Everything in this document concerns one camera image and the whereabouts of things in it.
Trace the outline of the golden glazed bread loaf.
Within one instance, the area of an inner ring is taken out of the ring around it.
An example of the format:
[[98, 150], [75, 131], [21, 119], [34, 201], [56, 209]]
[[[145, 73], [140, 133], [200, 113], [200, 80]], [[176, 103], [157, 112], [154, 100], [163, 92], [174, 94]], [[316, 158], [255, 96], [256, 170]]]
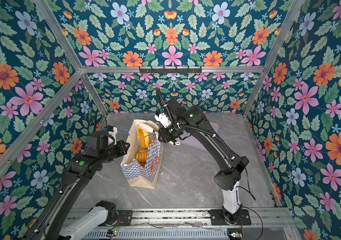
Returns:
[[154, 128], [145, 123], [139, 123], [137, 126], [138, 146], [141, 149], [148, 149], [151, 144], [150, 134], [153, 133]]

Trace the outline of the long ridged baguette bread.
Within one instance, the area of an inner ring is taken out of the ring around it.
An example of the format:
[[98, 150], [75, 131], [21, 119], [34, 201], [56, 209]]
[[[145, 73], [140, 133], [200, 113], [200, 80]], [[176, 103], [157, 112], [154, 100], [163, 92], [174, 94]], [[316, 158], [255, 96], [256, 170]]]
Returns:
[[137, 152], [135, 159], [140, 164], [141, 167], [145, 167], [147, 164], [148, 152]]

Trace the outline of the blue checkered paper bag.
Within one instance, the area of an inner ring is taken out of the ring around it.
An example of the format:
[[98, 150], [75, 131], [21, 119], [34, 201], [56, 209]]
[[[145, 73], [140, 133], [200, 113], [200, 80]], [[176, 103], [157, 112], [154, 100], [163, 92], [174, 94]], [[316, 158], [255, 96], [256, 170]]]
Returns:
[[127, 138], [130, 147], [121, 162], [122, 172], [131, 187], [156, 188], [163, 156], [158, 130], [153, 121], [134, 120], [131, 125]]

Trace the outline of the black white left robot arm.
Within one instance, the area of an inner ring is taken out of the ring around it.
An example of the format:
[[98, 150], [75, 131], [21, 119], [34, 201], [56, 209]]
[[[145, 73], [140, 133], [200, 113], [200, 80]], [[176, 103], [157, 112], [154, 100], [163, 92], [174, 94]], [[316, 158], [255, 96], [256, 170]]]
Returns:
[[101, 224], [118, 221], [116, 205], [102, 201], [74, 223], [64, 227], [66, 217], [86, 185], [104, 163], [125, 156], [130, 144], [116, 139], [115, 127], [87, 135], [83, 153], [74, 156], [65, 167], [62, 182], [36, 222], [21, 237], [23, 240], [81, 240]]

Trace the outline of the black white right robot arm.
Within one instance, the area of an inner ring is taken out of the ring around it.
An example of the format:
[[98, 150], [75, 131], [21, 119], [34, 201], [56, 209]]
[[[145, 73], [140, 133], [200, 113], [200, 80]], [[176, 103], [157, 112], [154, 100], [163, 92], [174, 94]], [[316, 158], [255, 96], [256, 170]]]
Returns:
[[176, 99], [165, 101], [159, 89], [156, 95], [160, 105], [155, 113], [155, 119], [160, 123], [159, 141], [175, 145], [187, 132], [203, 145], [219, 166], [219, 172], [213, 179], [222, 189], [222, 218], [229, 225], [234, 225], [242, 211], [238, 188], [241, 174], [249, 163], [248, 158], [230, 149], [198, 106], [186, 109]]

